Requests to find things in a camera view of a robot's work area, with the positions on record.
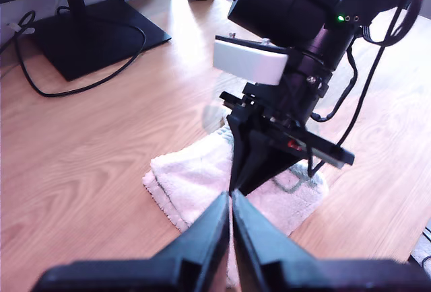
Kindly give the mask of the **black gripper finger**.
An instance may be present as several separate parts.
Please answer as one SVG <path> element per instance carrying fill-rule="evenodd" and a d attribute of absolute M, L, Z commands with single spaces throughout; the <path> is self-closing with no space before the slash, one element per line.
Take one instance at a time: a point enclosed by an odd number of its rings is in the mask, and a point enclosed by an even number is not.
<path fill-rule="evenodd" d="M 151 258 L 86 260 L 46 270 L 33 291 L 224 291 L 230 239 L 229 196 Z"/>
<path fill-rule="evenodd" d="M 231 194 L 243 291 L 429 291 L 418 266 L 383 259 L 318 259 L 268 221 L 239 190 Z"/>

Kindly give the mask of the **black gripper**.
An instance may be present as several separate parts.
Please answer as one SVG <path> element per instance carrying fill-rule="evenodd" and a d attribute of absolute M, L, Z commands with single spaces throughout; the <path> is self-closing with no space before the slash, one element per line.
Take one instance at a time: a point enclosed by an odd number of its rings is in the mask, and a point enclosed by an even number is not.
<path fill-rule="evenodd" d="M 331 76 L 311 58 L 302 57 L 297 64 L 289 59 L 275 85 L 250 81 L 241 97 L 221 93 L 231 110 L 227 120 L 234 138 L 230 192 L 239 189 L 248 195 L 297 162 L 312 166 L 316 157 L 337 168 L 353 164 L 354 154 L 340 142 L 306 127 Z"/>

